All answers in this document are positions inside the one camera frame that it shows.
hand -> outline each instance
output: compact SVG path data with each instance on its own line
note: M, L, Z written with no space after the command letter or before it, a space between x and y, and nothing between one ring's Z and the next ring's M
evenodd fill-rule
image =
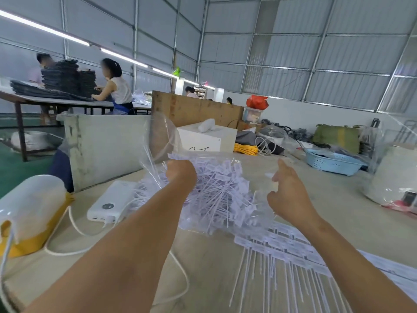
M278 160L278 166L279 170L272 177L273 181L278 181L278 191L268 194L269 206L297 228L320 218L295 170L282 159Z
M191 161L170 160L167 163L166 177L169 182L179 181L184 186L194 188L197 183L197 174Z

green plastic bag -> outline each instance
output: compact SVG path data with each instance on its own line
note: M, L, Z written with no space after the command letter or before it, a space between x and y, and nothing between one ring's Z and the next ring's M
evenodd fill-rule
M313 143L337 145L357 155L359 153L358 126L347 127L318 124L313 136Z

yellow cord bundle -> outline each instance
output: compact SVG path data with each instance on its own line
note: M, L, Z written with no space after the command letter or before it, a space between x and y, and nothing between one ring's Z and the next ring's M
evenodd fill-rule
M235 147L233 151L238 152L238 153L244 153L245 155L256 156L259 150L257 146L241 145L241 144L235 143Z

red plastic bag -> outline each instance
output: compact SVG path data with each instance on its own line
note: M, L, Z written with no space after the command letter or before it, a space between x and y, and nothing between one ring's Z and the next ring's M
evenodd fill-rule
M256 110L265 110L269 106L266 99L268 99L268 97L251 95L249 99L246 100L246 105L248 106L248 108L255 108Z

metal wall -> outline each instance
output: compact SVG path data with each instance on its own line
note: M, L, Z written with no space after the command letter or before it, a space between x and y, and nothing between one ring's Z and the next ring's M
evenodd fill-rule
M199 80L408 113L417 110L416 21L417 0L210 0Z
M206 0L0 0L0 10L67 31L167 72L178 66L185 78L194 80L205 4ZM50 53L55 60L78 59L81 68L96 71L97 84L105 84L99 64L106 55L98 48L64 41L0 17L1 75L27 80L30 69L38 66L37 52ZM133 89L170 90L170 78L116 60ZM39 107L26 106L24 111L38 112ZM12 112L10 103L0 103L0 113Z

